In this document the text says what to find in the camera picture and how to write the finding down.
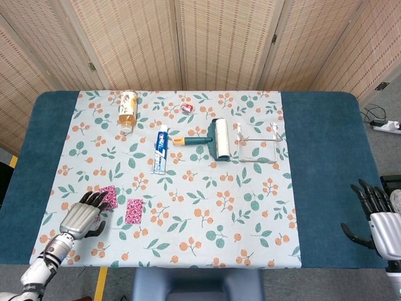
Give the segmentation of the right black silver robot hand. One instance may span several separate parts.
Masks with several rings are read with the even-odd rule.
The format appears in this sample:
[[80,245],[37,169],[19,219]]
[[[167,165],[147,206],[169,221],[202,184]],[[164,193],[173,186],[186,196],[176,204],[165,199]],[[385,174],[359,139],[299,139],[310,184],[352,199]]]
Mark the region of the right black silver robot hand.
[[371,240],[354,234],[345,223],[342,231],[352,242],[375,250],[380,257],[388,261],[400,260],[400,189],[387,194],[383,189],[368,184],[363,179],[359,185],[350,187],[360,200],[368,221]]

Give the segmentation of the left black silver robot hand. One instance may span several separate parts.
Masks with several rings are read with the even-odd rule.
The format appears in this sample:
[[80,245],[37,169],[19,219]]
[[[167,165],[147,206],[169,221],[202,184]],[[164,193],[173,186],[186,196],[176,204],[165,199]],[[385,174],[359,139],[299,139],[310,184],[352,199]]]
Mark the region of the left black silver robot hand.
[[105,229],[106,221],[102,221],[96,230],[92,229],[92,224],[102,211],[109,208],[109,203],[103,200],[107,195],[108,191],[85,193],[61,222],[60,233],[66,233],[74,240],[100,236]]

